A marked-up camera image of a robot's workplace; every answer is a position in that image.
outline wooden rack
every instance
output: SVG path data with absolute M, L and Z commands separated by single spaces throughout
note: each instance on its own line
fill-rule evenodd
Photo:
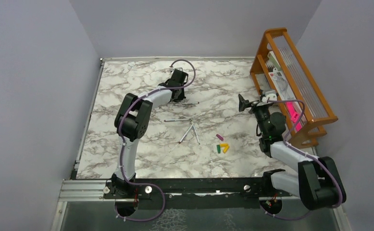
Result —
M 283 46 L 277 46 L 274 41 L 274 39 L 277 38 L 284 41 Z M 295 97 L 304 101 L 306 104 L 305 117 L 307 122 L 299 131 L 291 132 L 291 139 L 289 142 L 298 148 L 316 146 L 318 145 L 316 138 L 327 134 L 326 130 L 323 128 L 323 125 L 336 122 L 338 118 L 336 115 L 334 115 L 322 92 L 314 81 L 309 69 L 296 49 L 295 44 L 287 33 L 286 28 L 268 29 L 263 34 L 258 52 L 256 53 L 255 60 L 250 70 L 256 90 L 259 94 L 261 94 L 261 88 L 256 77 L 258 74 L 265 74 L 270 87 L 276 90 L 276 87 L 269 76 L 270 71 L 266 65 L 266 62 L 268 61 L 268 53 L 270 51 L 274 52 L 276 60 L 279 62 L 279 65 L 285 74 L 287 82 L 292 88 Z M 289 67 L 287 65 L 287 55 L 283 51 L 289 51 L 291 57 L 293 57 Z M 284 103 L 280 103 L 279 108 L 283 115 L 286 116 L 287 127 L 291 129 L 293 127 L 293 123 L 290 120 L 286 105 Z

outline yellow marker cap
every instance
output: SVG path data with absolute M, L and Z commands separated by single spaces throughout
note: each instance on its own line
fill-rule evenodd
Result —
M 228 149 L 229 149 L 229 146 L 228 146 L 228 144 L 227 144 L 227 146 L 224 148 L 224 150 L 223 150 L 223 153 L 226 153 L 226 151 L 228 151 Z

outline wall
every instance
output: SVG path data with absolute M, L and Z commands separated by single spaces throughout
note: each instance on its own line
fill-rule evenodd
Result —
M 294 42 L 321 0 L 70 0 L 99 56 L 255 56 L 263 32 Z
M 0 1 L 0 230 L 49 230 L 99 58 L 67 0 Z
M 374 230 L 374 0 L 323 0 L 298 49 L 339 118 L 318 152 L 336 161 L 353 230 Z

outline wooden frame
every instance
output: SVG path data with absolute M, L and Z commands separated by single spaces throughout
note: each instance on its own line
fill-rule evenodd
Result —
M 302 100 L 305 102 L 302 94 L 299 91 L 299 88 L 297 87 L 297 84 L 292 76 L 292 73 L 286 66 L 282 55 L 280 54 L 280 51 L 277 47 L 277 45 L 274 42 L 274 38 L 283 36 L 289 45 L 289 48 L 292 50 L 294 56 L 296 57 L 301 69 L 303 70 L 305 76 L 310 82 L 310 85 L 312 87 L 312 90 L 316 93 L 317 97 L 320 100 L 320 103 L 322 104 L 323 108 L 327 112 L 327 117 L 323 118 L 314 118 L 310 112 L 309 106 L 306 105 L 305 110 L 305 117 L 307 120 L 307 123 L 298 131 L 292 131 L 291 132 L 291 139 L 289 142 L 298 148 L 306 148 L 306 147 L 312 147 L 316 146 L 319 143 L 317 142 L 316 138 L 324 136 L 327 134 L 325 129 L 323 128 L 323 125 L 334 123 L 338 120 L 337 116 L 333 113 L 330 106 L 328 105 L 325 97 L 323 96 L 322 92 L 320 91 L 319 87 L 317 86 L 316 82 L 314 81 L 313 76 L 311 75 L 309 69 L 307 68 L 305 62 L 301 58 L 298 50 L 296 49 L 295 44 L 293 43 L 292 39 L 290 38 L 289 34 L 287 33 L 286 28 L 275 28 L 275 29 L 268 29 L 263 34 L 261 43 L 259 45 L 258 51 L 255 56 L 255 60 L 252 64 L 250 75 L 252 77 L 252 80 L 255 84 L 255 88 L 258 91 L 259 94 L 261 94 L 261 88 L 259 86 L 259 83 L 256 79 L 256 74 L 265 74 L 266 79 L 268 80 L 269 85 L 272 89 L 276 90 L 276 87 L 272 80 L 269 77 L 269 71 L 266 67 L 266 62 L 268 61 L 268 53 L 270 51 L 273 51 L 277 61 L 279 62 L 279 65 L 282 68 L 283 73 L 286 76 L 287 82 L 289 83 L 289 86 L 292 88 L 292 91 L 295 95 L 295 97 L 299 100 Z M 288 111 L 286 109 L 286 105 L 283 103 L 279 104 L 279 108 L 282 111 L 283 115 L 286 116 L 286 124 L 289 129 L 293 127 L 292 121 L 290 120 L 290 116 L 288 114 Z

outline white marble surface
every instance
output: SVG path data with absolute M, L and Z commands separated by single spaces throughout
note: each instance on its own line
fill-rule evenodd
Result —
M 87 131 L 78 169 L 78 179 L 109 178 L 118 163 L 119 136 L 113 121 L 123 97 L 151 90 L 169 78 L 171 61 L 106 62 Z M 196 81 L 186 88 L 185 102 L 170 103 L 152 111 L 148 130 L 140 140 L 136 173 L 138 178 L 254 177 L 264 171 L 292 169 L 268 158 L 259 150 L 256 120 L 238 112 L 238 94 L 255 100 L 258 94 L 249 75 L 252 64 L 244 61 L 193 61 Z M 192 77 L 186 63 L 178 62 Z M 188 121 L 164 123 L 164 119 L 192 117 L 201 145 L 193 132 L 178 144 Z M 217 153 L 221 134 L 230 149 Z

